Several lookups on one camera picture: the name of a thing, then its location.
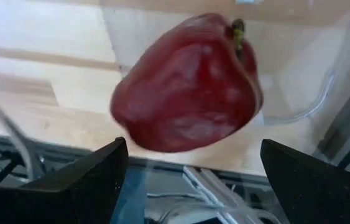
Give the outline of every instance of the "wooden surface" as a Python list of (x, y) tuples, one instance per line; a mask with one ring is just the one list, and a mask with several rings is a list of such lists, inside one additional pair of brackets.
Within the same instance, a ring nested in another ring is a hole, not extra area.
[[(109, 114), (111, 93), (149, 44), (197, 13), (242, 15), (264, 86), (262, 114), (229, 138), (191, 152), (150, 152), (131, 140), (128, 147), (132, 156), (265, 175), (262, 139), (310, 154), (350, 95), (350, 1), (309, 2), (0, 0), (0, 106), (31, 138), (99, 149), (126, 135)], [(345, 46), (348, 57), (339, 57)], [(335, 105), (296, 123), (261, 124), (262, 117), (309, 107), (334, 66)], [(349, 85), (339, 90), (345, 80)]]

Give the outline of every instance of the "black plastic piece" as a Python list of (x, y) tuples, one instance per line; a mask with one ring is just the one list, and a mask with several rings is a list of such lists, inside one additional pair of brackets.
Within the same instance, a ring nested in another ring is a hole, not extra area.
[(0, 223), (109, 223), (127, 170), (126, 141), (19, 188), (0, 187)]
[(268, 139), (260, 157), (291, 224), (350, 223), (350, 172)]

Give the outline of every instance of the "wooden table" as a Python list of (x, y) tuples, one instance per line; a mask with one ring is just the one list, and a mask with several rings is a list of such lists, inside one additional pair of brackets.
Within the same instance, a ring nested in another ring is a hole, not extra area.
[[(114, 87), (159, 35), (206, 11), (245, 18), (266, 96), (262, 114), (206, 148), (162, 154), (129, 140), (130, 155), (265, 175), (262, 139), (311, 154), (350, 95), (350, 0), (313, 6), (308, 0), (241, 6), (230, 0), (102, 2), (0, 0), (0, 106), (29, 137), (96, 150), (126, 136), (108, 111)], [(345, 47), (346, 59), (339, 56)], [(334, 88), (319, 112), (291, 124), (261, 124), (262, 117), (309, 107), (332, 69)]]

